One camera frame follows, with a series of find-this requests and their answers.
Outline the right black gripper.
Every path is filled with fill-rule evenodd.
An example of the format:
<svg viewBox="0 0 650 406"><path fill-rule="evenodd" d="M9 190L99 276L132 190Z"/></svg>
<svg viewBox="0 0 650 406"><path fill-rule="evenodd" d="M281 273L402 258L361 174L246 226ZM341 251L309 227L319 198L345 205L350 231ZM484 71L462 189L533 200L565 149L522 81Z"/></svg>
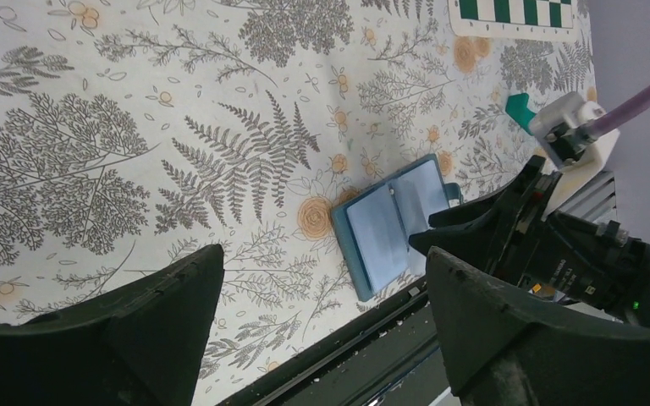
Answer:
<svg viewBox="0 0 650 406"><path fill-rule="evenodd" d="M543 173L544 163L533 156L505 188L430 215L410 247L424 256L437 247L517 287L548 285L609 314L650 311L650 244L615 221L546 213L562 176Z"/></svg>

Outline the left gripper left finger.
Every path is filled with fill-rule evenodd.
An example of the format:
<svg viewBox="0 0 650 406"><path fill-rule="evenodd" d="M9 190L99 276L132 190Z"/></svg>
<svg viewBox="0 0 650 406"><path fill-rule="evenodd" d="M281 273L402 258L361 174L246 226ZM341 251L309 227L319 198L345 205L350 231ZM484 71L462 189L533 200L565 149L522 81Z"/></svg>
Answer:
<svg viewBox="0 0 650 406"><path fill-rule="evenodd" d="M0 324L0 405L189 405L223 284L207 245L18 326Z"/></svg>

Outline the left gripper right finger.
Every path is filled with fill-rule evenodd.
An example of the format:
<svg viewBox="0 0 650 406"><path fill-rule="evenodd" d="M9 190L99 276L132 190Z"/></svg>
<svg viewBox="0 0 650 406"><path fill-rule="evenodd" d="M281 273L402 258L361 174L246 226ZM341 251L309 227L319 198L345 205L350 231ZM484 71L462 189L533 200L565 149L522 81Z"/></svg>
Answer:
<svg viewBox="0 0 650 406"><path fill-rule="evenodd" d="M650 328L539 299L437 247L426 274L464 405L650 405Z"/></svg>

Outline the floral table mat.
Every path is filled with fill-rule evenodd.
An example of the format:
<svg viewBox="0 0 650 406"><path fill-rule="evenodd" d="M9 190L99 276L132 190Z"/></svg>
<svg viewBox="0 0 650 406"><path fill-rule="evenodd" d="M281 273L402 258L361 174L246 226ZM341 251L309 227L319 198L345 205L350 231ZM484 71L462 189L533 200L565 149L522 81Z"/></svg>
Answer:
<svg viewBox="0 0 650 406"><path fill-rule="evenodd" d="M484 195L537 151L509 94L596 97L588 2L562 2L572 42L461 36L457 8L0 1L0 323L221 244L215 405L399 292L357 298L334 206L430 154Z"/></svg>

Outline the teal small piece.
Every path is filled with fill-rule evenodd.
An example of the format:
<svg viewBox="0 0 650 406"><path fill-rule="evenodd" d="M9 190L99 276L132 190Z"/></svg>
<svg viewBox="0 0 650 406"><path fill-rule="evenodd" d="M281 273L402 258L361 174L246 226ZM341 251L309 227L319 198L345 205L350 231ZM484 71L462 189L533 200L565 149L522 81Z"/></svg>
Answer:
<svg viewBox="0 0 650 406"><path fill-rule="evenodd" d="M530 123L536 117L536 114L529 108L529 101L530 96L528 93L510 95L506 101L505 112L527 134L532 135Z"/></svg>

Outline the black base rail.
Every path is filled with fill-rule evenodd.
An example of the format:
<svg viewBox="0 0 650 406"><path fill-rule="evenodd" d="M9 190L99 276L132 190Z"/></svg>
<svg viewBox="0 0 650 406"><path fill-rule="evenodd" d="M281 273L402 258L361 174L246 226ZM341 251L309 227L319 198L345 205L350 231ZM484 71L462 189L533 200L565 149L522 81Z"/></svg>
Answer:
<svg viewBox="0 0 650 406"><path fill-rule="evenodd" d="M421 277L225 405L430 405L451 389Z"/></svg>

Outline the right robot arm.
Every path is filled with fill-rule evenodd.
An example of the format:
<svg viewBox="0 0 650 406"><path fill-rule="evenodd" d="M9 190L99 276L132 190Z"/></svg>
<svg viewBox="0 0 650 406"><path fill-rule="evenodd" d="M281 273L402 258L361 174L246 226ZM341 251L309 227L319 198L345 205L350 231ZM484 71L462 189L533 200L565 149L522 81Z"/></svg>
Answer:
<svg viewBox="0 0 650 406"><path fill-rule="evenodd" d="M650 327L650 244L617 222L595 224L546 212L562 176L532 157L492 194L432 214L409 238L421 254L438 247L526 291L554 288L622 321Z"/></svg>

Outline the blue card holder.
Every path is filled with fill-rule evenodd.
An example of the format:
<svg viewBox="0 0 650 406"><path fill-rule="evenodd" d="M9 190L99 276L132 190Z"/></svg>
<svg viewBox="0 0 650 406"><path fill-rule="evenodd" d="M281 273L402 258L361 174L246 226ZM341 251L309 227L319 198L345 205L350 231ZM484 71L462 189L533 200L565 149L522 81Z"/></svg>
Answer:
<svg viewBox="0 0 650 406"><path fill-rule="evenodd" d="M425 274L426 256L409 237L429 230L429 216L452 200L463 201L460 186L443 181L437 156L429 154L331 210L358 300L367 302L407 272Z"/></svg>

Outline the green white chessboard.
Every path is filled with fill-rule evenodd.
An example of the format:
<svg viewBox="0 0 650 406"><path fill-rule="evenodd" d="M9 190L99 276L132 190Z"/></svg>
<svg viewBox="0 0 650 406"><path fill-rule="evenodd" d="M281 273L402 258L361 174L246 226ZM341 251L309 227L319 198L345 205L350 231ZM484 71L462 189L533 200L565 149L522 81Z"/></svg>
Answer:
<svg viewBox="0 0 650 406"><path fill-rule="evenodd" d="M449 0L457 36L571 42L581 25L576 0Z"/></svg>

